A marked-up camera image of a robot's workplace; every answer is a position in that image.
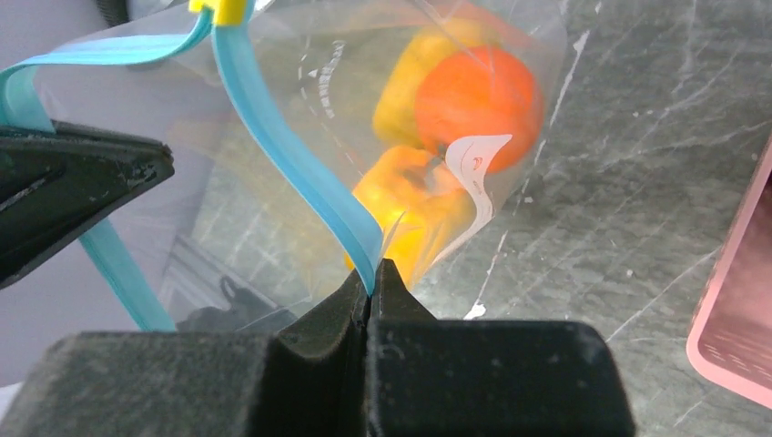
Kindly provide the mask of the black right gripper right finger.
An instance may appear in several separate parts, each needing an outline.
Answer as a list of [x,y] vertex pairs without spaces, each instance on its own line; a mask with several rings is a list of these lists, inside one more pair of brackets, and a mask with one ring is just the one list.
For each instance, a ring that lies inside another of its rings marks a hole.
[[386,259],[367,344],[372,436],[636,433],[613,354],[582,322],[439,320]]

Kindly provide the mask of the clear zip top bag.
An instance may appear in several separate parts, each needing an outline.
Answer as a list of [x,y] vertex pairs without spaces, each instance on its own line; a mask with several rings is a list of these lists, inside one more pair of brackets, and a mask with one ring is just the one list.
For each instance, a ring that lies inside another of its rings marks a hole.
[[[383,231],[353,196],[390,147],[371,119],[426,25],[498,33],[542,93],[566,49],[554,1],[189,1],[32,56],[1,73],[1,128],[56,121],[169,146],[175,173],[76,240],[141,330],[286,323],[351,275],[371,290]],[[476,207],[432,266],[485,227],[532,168],[491,172],[509,135],[438,156]]]

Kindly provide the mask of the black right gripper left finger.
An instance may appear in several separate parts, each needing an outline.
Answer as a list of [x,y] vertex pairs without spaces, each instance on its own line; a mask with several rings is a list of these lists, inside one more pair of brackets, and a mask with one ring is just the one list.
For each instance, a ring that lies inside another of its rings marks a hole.
[[334,436],[367,319],[357,275],[277,332],[83,332],[54,344],[4,436]]

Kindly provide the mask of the orange fruit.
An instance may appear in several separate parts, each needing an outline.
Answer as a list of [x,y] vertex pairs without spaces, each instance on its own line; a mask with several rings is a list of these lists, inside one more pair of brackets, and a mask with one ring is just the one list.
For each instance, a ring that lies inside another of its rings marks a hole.
[[496,46],[477,46],[442,60],[420,84],[414,102],[423,146],[441,154],[462,137],[509,135],[489,170],[519,163],[543,123],[543,93],[518,58]]

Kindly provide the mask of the yellow bell pepper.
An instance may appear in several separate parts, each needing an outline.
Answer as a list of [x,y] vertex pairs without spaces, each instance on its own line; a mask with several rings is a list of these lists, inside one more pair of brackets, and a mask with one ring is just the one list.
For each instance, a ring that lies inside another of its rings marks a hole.
[[409,290],[476,216],[470,195],[440,158],[410,146],[386,149],[352,194],[381,227],[382,256],[394,261]]

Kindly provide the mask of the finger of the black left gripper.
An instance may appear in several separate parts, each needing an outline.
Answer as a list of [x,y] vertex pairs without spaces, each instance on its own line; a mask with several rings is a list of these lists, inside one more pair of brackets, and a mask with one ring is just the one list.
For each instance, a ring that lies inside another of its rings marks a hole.
[[1,128],[1,286],[175,173],[164,143],[56,121]]

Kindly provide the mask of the yellow mango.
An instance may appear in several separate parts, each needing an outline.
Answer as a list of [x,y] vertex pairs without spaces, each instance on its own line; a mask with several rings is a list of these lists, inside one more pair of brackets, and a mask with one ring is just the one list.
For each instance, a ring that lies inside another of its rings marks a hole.
[[376,137],[389,145],[418,146],[414,103],[423,80],[443,59],[465,47],[500,42],[497,32],[471,19],[452,18],[418,30],[401,52],[375,106],[371,126]]

